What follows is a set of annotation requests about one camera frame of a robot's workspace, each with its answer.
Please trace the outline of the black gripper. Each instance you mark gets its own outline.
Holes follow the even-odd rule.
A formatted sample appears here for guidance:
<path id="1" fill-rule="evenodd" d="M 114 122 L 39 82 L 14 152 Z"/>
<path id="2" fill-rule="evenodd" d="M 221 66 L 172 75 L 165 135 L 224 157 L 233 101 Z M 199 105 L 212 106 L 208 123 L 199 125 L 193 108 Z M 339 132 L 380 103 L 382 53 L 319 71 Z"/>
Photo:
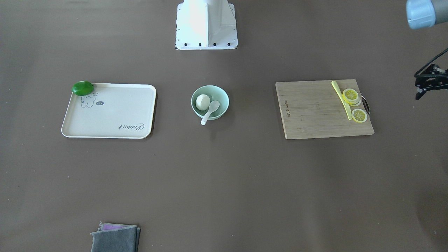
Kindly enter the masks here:
<path id="1" fill-rule="evenodd" d="M 415 75 L 416 96 L 421 99 L 428 91 L 448 89 L 448 70 L 443 70 L 436 64 L 430 64 L 421 73 Z"/>

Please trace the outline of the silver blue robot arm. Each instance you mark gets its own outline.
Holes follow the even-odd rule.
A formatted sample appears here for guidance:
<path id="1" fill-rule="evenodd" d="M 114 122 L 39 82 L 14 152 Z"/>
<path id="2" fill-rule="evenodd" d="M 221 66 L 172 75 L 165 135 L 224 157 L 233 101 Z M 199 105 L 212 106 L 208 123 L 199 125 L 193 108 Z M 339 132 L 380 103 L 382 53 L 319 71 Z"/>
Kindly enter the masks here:
<path id="1" fill-rule="evenodd" d="M 448 2 L 446 0 L 408 0 L 406 2 L 408 25 L 413 30 L 430 28 L 448 20 Z M 413 76 L 415 77 L 416 96 L 419 100 L 429 91 L 447 90 L 448 74 L 435 60 L 447 53 L 447 49 L 438 53 L 424 64 Z"/>

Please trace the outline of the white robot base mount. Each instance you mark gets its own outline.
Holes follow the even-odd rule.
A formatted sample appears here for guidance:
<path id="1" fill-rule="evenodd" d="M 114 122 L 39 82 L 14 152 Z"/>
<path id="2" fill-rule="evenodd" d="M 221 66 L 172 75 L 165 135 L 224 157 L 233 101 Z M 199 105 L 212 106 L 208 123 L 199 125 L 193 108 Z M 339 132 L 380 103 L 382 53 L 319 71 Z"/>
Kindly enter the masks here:
<path id="1" fill-rule="evenodd" d="M 235 7 L 227 0 L 184 0 L 176 9 L 176 50 L 238 47 Z"/>

